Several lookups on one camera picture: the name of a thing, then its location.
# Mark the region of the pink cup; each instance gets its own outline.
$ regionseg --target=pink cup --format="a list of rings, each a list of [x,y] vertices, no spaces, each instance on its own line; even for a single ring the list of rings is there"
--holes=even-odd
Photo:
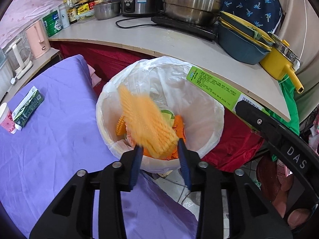
[[[7,103],[2,103],[0,106],[0,126],[11,134],[14,134],[17,131],[15,122],[12,120],[12,112]]]

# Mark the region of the pink basket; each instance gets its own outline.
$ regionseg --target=pink basket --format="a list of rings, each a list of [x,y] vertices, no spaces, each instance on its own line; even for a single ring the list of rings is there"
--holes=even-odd
[[[280,184],[282,184],[283,180],[288,177],[290,174],[290,170],[287,168],[287,166],[284,165],[282,161],[279,159],[277,160],[277,178]]]

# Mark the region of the red cloth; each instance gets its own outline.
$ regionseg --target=red cloth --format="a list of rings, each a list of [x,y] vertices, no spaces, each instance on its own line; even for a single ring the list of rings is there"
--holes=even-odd
[[[153,58],[138,52],[91,43],[54,41],[51,45],[59,49],[65,58],[78,54],[84,56],[95,69],[96,75],[102,78],[101,83],[94,87],[97,95],[101,93],[104,84],[125,67],[141,59]],[[243,121],[225,109],[221,140],[203,160],[220,170],[233,172],[249,161],[262,143],[260,136],[252,133]]]
[[[263,141],[235,114],[225,109],[221,140],[203,160],[219,170],[233,172],[255,155]]]

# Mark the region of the finger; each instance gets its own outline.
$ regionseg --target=finger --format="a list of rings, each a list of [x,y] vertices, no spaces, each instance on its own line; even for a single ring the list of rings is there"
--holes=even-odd
[[[280,190],[277,194],[277,197],[272,202],[273,206],[275,207],[275,209],[278,211],[279,215],[282,218],[284,217],[286,213],[287,196],[288,196],[288,192]]]
[[[307,221],[310,216],[310,210],[304,208],[298,208],[294,210],[288,217],[288,225],[291,229],[295,229],[297,226]]]
[[[281,185],[282,191],[289,191],[290,190],[290,188],[292,187],[292,184],[293,184],[293,178],[294,178],[294,175],[290,174],[288,177],[286,177],[283,180],[282,185]]]

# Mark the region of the pink electric kettle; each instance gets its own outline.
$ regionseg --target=pink electric kettle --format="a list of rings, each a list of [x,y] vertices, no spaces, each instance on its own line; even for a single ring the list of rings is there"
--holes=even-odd
[[[27,28],[26,34],[35,59],[44,55],[50,49],[50,43],[41,20]]]

